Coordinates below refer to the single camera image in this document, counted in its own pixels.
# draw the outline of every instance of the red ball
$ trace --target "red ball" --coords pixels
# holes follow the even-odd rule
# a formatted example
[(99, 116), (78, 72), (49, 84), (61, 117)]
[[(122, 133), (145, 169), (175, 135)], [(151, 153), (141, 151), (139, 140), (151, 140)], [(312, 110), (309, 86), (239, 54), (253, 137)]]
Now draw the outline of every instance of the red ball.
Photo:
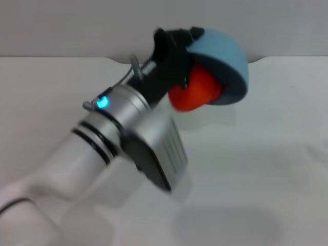
[(169, 91), (169, 99), (176, 110), (187, 112), (218, 99), (222, 91), (222, 84), (215, 80), (211, 72), (195, 64), (188, 87), (186, 89), (180, 86), (173, 87)]

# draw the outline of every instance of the black bracket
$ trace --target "black bracket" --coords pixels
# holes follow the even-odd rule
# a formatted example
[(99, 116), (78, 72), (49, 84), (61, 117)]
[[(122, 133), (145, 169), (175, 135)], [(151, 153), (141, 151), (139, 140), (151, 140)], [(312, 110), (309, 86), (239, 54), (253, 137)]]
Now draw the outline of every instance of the black bracket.
[(142, 80), (133, 76), (127, 84), (139, 91), (150, 106), (156, 105), (172, 87), (186, 88), (194, 65), (186, 47), (203, 33), (203, 28), (195, 27), (173, 31), (158, 29), (154, 34), (154, 52), (141, 68)]

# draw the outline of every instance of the black ring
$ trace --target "black ring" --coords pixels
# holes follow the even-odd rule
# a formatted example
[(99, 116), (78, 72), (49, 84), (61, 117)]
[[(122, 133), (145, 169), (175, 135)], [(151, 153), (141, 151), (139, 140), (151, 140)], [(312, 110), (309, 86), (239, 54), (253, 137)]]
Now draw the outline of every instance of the black ring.
[(97, 113), (99, 113), (99, 114), (101, 114), (102, 116), (106, 117), (111, 122), (113, 122), (113, 124), (117, 127), (117, 129), (119, 131), (121, 131), (123, 129), (123, 126), (121, 125), (121, 123), (118, 122), (112, 115), (110, 115), (109, 113), (107, 113), (105, 110), (101, 110), (99, 108), (95, 108), (94, 111), (97, 112)]
[(78, 129), (73, 129), (72, 132), (83, 138), (95, 151), (97, 151), (97, 153), (101, 156), (106, 165), (108, 165), (108, 163), (110, 162), (108, 155), (91, 138), (89, 138), (86, 134), (84, 134)]
[(0, 209), (0, 215), (1, 215), (5, 210), (9, 209), (10, 207), (12, 207), (12, 206), (14, 206), (14, 205), (16, 205), (16, 204), (18, 204), (18, 203), (20, 203), (20, 202), (23, 202), (23, 201), (30, 201), (30, 202), (32, 202), (29, 198), (26, 198), (26, 197), (21, 197), (21, 198), (17, 198), (17, 199), (15, 199), (15, 200), (12, 200), (12, 201), (8, 202), (4, 207), (2, 207), (2, 208)]
[(85, 121), (81, 121), (79, 123), (79, 125), (87, 128), (90, 131), (92, 131), (93, 133), (95, 133), (100, 138), (100, 140), (104, 143), (104, 145), (107, 147), (107, 149), (112, 153), (113, 157), (115, 157), (117, 155), (117, 149), (116, 149), (115, 145), (111, 141), (109, 141), (104, 135), (102, 135), (102, 133), (97, 128), (95, 128), (93, 125), (91, 125)]

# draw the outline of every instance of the white surface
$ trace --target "white surface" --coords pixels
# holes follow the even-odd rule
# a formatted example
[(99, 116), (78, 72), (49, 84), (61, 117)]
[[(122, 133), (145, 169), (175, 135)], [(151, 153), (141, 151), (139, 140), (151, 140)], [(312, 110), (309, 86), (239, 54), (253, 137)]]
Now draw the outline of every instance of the white surface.
[[(117, 161), (64, 216), (58, 200), (42, 207), (69, 246), (326, 245), (327, 66), (328, 57), (264, 58), (250, 64), (240, 103), (174, 113), (189, 167), (172, 195)], [(83, 100), (127, 69), (104, 58), (1, 58), (1, 184), (36, 168), (85, 114)]]
[(145, 60), (155, 28), (192, 25), (230, 34), (250, 60), (328, 55), (327, 10), (327, 0), (2, 0), (0, 55)]

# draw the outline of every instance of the white table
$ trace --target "white table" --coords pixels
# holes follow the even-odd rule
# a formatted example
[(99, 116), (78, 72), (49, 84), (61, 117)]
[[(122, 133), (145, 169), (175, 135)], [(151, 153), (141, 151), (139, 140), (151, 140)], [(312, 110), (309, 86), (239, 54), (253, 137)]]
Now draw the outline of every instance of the white table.
[[(0, 185), (35, 169), (86, 114), (82, 102), (128, 67), (0, 58)], [(327, 80), (328, 57), (252, 63), (243, 101), (173, 112), (189, 167), (172, 195), (118, 160), (77, 204), (39, 205), (67, 246), (327, 245)]]

